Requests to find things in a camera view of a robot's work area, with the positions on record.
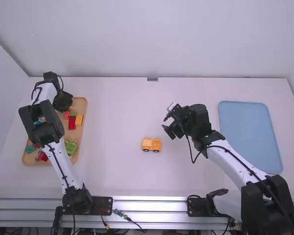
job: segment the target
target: yellow toy car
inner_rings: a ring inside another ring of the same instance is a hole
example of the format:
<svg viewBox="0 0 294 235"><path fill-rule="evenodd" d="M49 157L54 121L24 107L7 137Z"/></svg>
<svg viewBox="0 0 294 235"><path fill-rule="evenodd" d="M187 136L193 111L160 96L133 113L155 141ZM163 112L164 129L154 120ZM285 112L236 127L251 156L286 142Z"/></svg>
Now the yellow toy car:
<svg viewBox="0 0 294 235"><path fill-rule="evenodd" d="M162 149L162 141L161 139L150 139L144 138L142 143L142 150L145 152L154 151L159 152Z"/></svg>

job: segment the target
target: blue tray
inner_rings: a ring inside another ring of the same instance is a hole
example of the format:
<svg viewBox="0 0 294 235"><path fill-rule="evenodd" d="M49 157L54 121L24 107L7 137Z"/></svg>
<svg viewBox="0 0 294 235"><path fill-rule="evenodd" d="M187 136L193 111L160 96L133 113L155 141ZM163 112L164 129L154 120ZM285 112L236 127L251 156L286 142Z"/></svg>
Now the blue tray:
<svg viewBox="0 0 294 235"><path fill-rule="evenodd" d="M283 166L268 107L263 103L222 101L221 133L247 161L266 173Z"/></svg>

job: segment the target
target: black mounting bracket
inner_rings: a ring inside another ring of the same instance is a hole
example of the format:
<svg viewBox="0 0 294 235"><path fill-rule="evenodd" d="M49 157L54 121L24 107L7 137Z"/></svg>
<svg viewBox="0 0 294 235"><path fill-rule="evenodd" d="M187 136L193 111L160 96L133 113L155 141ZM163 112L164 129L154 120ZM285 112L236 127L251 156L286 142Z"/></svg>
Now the black mounting bracket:
<svg viewBox="0 0 294 235"><path fill-rule="evenodd" d="M189 217L228 217L217 211L211 212L210 201L207 198L189 198L187 201L187 215Z"/></svg>
<svg viewBox="0 0 294 235"><path fill-rule="evenodd" d="M112 214L112 206L113 206L112 197L92 196L92 198L93 198L94 206L90 209L90 212L87 214L76 213L75 215L100 215L99 208L105 210L105 211L101 211L101 215ZM64 209L63 214L72 214L72 211Z"/></svg>

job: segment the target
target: wooden tray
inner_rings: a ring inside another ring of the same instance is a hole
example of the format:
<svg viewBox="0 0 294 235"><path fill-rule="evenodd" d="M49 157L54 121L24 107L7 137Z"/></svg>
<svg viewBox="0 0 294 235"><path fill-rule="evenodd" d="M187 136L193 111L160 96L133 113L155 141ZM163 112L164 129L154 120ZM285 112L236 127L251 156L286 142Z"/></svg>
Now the wooden tray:
<svg viewBox="0 0 294 235"><path fill-rule="evenodd" d="M84 115L82 126L77 126L76 130L68 130L69 120L66 120L64 118L64 113L60 113L60 112L56 111L62 121L63 126L64 126L64 130L65 130L64 139L78 143L78 149L75 151L75 153L71 157L72 164L75 164L78 159L78 152L79 152L79 147L80 147L80 143L81 143L85 115L86 115L86 107L87 107L87 100L85 98L73 97L73 105L70 107L70 112ZM29 139L27 140L25 147L28 144L32 144L32 142ZM35 150L35 152L28 154L28 153L26 153L26 151L24 149L24 154L22 157L23 164L25 164L25 165L51 165L49 160L47 162L44 162L41 160L39 162L35 161L35 157L38 155L38 152L40 150L41 149L38 148Z"/></svg>

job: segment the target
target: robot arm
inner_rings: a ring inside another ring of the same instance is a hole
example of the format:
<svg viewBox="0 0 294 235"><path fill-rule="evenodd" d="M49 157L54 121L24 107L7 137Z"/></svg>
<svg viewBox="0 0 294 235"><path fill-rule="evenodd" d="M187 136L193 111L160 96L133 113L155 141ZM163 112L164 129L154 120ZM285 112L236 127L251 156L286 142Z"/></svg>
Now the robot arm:
<svg viewBox="0 0 294 235"><path fill-rule="evenodd" d="M216 163L235 183L241 196L227 189L206 195L207 211L213 216L227 214L243 223L248 234L283 234L294 230L294 205L286 181L279 175L268 176L237 153L219 132L211 129L203 104L181 107L173 103L162 125L173 140L184 135L192 138L195 149Z"/></svg>
<svg viewBox="0 0 294 235"><path fill-rule="evenodd" d="M29 139L48 156L60 180L64 209L86 213L93 205L92 197L73 169L65 149L64 127L55 111L67 111L72 97L60 89L57 74L47 72L44 80L36 83L30 104L21 107L19 114Z"/></svg>

